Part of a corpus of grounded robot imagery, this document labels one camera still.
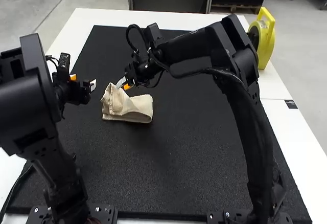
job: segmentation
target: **sticker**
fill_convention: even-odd
[[[294,100],[285,100],[285,103],[287,104],[288,108],[297,109],[297,106],[296,106]]]

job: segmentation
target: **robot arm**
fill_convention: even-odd
[[[43,176],[55,223],[84,223],[88,207],[83,179],[59,141],[56,123],[65,103],[89,102],[91,83],[71,80],[66,54],[52,82],[38,35],[21,37],[20,43],[21,48],[0,55],[0,146],[8,155],[29,160]]]
[[[275,136],[260,102],[258,56],[235,15],[224,18],[200,30],[165,41],[157,24],[141,33],[148,56],[141,58],[134,49],[135,61],[125,68],[118,82],[124,89],[148,86],[157,73],[169,72],[175,78],[210,74],[227,96],[232,108],[247,163],[248,190],[253,211],[249,223],[277,223],[279,210],[286,194],[281,172],[273,157],[272,138]],[[175,74],[170,66],[188,59],[209,56],[211,68]]]

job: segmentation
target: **beige sock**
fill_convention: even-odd
[[[117,89],[116,85],[109,83],[101,99],[102,119],[150,123],[152,101],[151,95],[129,97],[122,88]]]

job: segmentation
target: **concrete floor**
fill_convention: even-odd
[[[265,0],[264,6],[276,19],[272,62],[327,154],[327,12],[318,10],[320,3]],[[0,0],[0,51],[33,32],[46,51],[76,7],[128,9],[127,0]]]

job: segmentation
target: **yellow extension cord reel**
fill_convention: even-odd
[[[248,36],[259,58],[259,70],[266,68],[275,45],[275,19],[269,11],[261,7],[256,21],[252,22]]]

